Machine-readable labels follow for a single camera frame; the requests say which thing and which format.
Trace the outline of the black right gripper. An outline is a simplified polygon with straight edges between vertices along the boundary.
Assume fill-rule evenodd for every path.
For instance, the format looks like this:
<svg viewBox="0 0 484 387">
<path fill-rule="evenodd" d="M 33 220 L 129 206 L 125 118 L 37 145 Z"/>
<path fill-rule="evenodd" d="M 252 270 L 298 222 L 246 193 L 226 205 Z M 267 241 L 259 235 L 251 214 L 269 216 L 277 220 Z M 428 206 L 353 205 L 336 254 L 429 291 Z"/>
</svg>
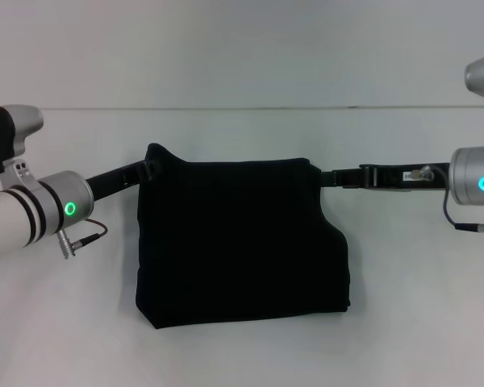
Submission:
<svg viewBox="0 0 484 387">
<path fill-rule="evenodd" d="M 319 186 L 321 188 L 342 187 L 345 189 L 371 190 L 444 190 L 444 178 L 435 167 L 444 173 L 449 171 L 449 163 L 429 164 L 433 178 L 431 181 L 414 178 L 412 173 L 421 170 L 427 164 L 361 164 L 358 169 L 339 169 L 321 172 Z"/>
</svg>

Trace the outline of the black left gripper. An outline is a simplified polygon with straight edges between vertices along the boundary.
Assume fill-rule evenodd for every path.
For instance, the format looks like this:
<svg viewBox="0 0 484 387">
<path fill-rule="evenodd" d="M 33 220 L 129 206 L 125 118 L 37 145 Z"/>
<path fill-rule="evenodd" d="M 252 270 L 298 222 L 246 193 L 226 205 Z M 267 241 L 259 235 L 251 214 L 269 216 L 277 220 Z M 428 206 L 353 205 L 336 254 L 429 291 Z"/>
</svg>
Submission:
<svg viewBox="0 0 484 387">
<path fill-rule="evenodd" d="M 99 201 L 124 189 L 150 182 L 162 174 L 163 168 L 158 159 L 142 160 L 109 172 L 88 178 L 95 201 Z"/>
</svg>

